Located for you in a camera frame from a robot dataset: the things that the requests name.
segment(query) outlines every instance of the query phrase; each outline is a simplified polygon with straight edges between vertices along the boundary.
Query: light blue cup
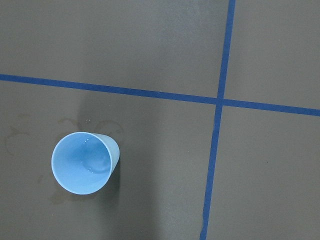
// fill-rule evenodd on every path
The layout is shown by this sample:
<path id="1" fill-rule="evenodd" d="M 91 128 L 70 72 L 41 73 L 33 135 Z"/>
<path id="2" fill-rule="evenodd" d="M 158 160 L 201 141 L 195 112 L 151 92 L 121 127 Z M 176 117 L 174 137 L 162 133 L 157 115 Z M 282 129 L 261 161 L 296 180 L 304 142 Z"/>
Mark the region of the light blue cup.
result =
<path id="1" fill-rule="evenodd" d="M 74 194 L 92 194 L 107 183 L 119 156 L 119 146 L 111 137 L 74 132 L 55 146 L 51 167 L 64 189 Z"/>

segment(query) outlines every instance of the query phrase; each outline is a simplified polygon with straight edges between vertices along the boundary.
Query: blue line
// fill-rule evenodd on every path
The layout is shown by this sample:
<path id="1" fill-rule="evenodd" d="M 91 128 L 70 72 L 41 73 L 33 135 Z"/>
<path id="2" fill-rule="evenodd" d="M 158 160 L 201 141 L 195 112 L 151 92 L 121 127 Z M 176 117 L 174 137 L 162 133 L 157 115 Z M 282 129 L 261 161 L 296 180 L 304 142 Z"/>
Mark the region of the blue line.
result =
<path id="1" fill-rule="evenodd" d="M 105 92 L 105 93 L 125 94 L 125 95 L 156 98 L 156 99 L 169 99 L 169 100 L 177 100 L 177 101 L 184 101 L 184 102 L 202 103 L 202 104 L 217 103 L 216 98 L 207 97 L 207 96 L 195 96 L 195 95 L 186 95 L 186 94 L 179 94 L 179 93 L 162 92 L 162 91 L 149 91 L 149 90 L 141 90 L 141 89 L 134 89 L 134 88 L 105 86 L 105 85 L 97 85 L 97 84 L 90 84 L 90 83 L 60 81 L 60 80 L 26 77 L 26 76 L 0 74 L 0 80 L 17 82 L 17 83 L 62 87 L 62 88 L 69 88 L 69 89 L 80 89 L 80 90 L 89 90 L 89 91 L 97 91 L 97 92 Z"/>
<path id="2" fill-rule="evenodd" d="M 290 114 L 303 114 L 320 117 L 320 109 L 297 107 L 297 106 L 285 106 L 285 105 L 276 105 L 270 103 L 260 103 L 252 101 L 239 101 L 224 99 L 222 101 L 224 106 L 237 107 L 237 108 L 246 108 L 246 109 L 258 109 L 258 110 L 267 110 L 281 113 L 290 113 Z"/>
<path id="3" fill-rule="evenodd" d="M 206 186 L 205 186 L 205 194 L 204 194 L 203 213 L 202 213 L 203 224 L 202 224 L 202 230 L 200 233 L 200 240 L 207 239 L 211 198 L 212 198 L 212 191 L 214 186 L 214 175 L 215 175 L 215 167 L 216 167 L 216 159 L 217 159 L 217 151 L 218 151 L 221 115 L 222 115 L 223 100 L 224 100 L 226 81 L 227 81 L 227 71 L 228 71 L 232 28 L 234 23 L 235 5 L 236 5 L 236 0 L 229 0 L 226 25 L 225 25 L 221 68 L 220 68 L 219 87 L 218 87 L 218 93 L 217 93 L 218 102 L 216 104 L 215 113 L 214 113 L 214 125 L 213 125 L 212 139 L 211 139 L 208 173 L 206 177 Z"/>

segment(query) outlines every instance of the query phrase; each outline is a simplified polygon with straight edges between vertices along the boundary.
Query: horizontal blue line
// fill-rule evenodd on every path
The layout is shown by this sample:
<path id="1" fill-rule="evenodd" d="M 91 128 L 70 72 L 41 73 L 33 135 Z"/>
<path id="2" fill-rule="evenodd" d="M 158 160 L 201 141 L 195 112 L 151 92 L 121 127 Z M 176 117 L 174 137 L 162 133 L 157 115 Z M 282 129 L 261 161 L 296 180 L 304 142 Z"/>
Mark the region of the horizontal blue line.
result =
<path id="1" fill-rule="evenodd" d="M 320 109 L 313 109 L 313 108 L 285 106 L 285 105 L 276 105 L 276 104 L 270 104 L 270 103 L 240 101 L 240 100 L 231 100 L 231 99 L 223 99 L 222 104 L 224 106 L 229 106 L 229 107 L 259 109 L 259 110 L 267 110 L 267 111 L 274 111 L 274 112 L 281 112 L 281 113 L 302 114 L 302 115 L 320 117 Z"/>
<path id="2" fill-rule="evenodd" d="M 268 111 L 275 111 L 275 112 L 282 112 L 282 113 L 302 114 L 302 115 L 311 115 L 311 116 L 320 117 L 320 109 L 305 108 L 305 107 L 285 106 L 285 105 L 276 105 L 276 104 L 269 104 L 269 103 L 232 100 L 232 99 L 217 99 L 215 97 L 207 97 L 207 96 L 196 96 L 196 95 L 187 95 L 187 94 L 170 93 L 170 92 L 162 92 L 162 91 L 149 91 L 149 90 L 140 90 L 140 89 L 133 89 L 133 88 L 117 87 L 117 86 L 105 86 L 105 85 L 97 85 L 97 84 L 90 84 L 90 83 L 51 80 L 51 79 L 44 79 L 44 78 L 15 76 L 15 75 L 7 75 L 7 74 L 0 74 L 0 81 L 36 84 L 36 85 L 53 86 L 53 87 L 61 87 L 61 88 L 69 88 L 69 89 L 89 90 L 89 91 L 114 93 L 114 94 L 125 94 L 125 95 L 156 98 L 156 99 L 169 99 L 169 100 L 184 101 L 184 102 L 202 103 L 202 104 L 212 104 L 212 105 L 222 104 L 224 106 L 236 107 L 236 108 L 268 110 Z"/>
<path id="3" fill-rule="evenodd" d="M 179 93 L 141 90 L 141 89 L 134 89 L 134 88 L 97 85 L 97 84 L 72 82 L 72 81 L 52 80 L 52 79 L 35 78 L 35 77 L 27 77 L 27 76 L 0 74 L 0 80 L 16 82 L 16 83 L 45 85 L 45 86 L 89 90 L 89 91 L 105 92 L 105 93 L 113 93 L 113 94 L 125 94 L 125 95 L 132 95 L 132 96 L 140 96 L 140 97 L 148 97 L 148 98 L 156 98 L 156 99 L 169 99 L 169 100 L 177 100 L 177 101 L 185 101 L 185 102 L 193 102 L 193 103 L 202 103 L 202 104 L 217 103 L 216 98 L 207 97 L 207 96 L 195 96 L 195 95 L 187 95 L 187 94 L 179 94 Z"/>

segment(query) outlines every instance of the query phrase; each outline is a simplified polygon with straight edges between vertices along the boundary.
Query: floor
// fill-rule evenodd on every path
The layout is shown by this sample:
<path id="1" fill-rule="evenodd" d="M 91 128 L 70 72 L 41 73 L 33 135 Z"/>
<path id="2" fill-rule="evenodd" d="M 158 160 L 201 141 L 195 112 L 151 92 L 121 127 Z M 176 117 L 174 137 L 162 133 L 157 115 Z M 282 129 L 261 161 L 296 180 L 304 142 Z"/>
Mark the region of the floor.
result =
<path id="1" fill-rule="evenodd" d="M 320 239 L 320 2 L 0 5 L 0 239 Z M 78 131 L 120 146 L 89 195 Z"/>

